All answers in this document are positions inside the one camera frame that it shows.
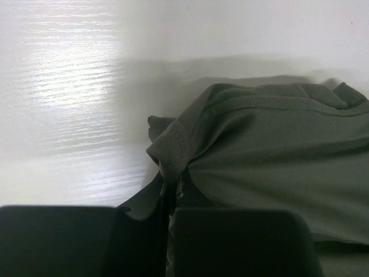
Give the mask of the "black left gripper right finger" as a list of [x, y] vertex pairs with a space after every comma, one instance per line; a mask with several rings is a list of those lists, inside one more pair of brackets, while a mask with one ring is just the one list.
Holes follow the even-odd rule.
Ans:
[[304, 220], [278, 209], [217, 208], [193, 184], [178, 183], [172, 218], [174, 276], [322, 276]]

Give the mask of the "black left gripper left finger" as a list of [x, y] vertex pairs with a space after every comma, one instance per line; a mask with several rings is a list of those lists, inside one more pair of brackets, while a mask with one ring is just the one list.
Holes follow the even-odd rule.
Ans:
[[1, 275], [164, 276], [166, 192], [156, 175], [117, 207], [2, 207]]

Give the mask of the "dark olive green shorts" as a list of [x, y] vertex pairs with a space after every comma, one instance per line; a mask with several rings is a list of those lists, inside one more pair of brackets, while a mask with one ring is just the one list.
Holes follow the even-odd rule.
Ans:
[[287, 209], [325, 276], [368, 275], [368, 99], [345, 83], [208, 87], [148, 118], [147, 154], [176, 206]]

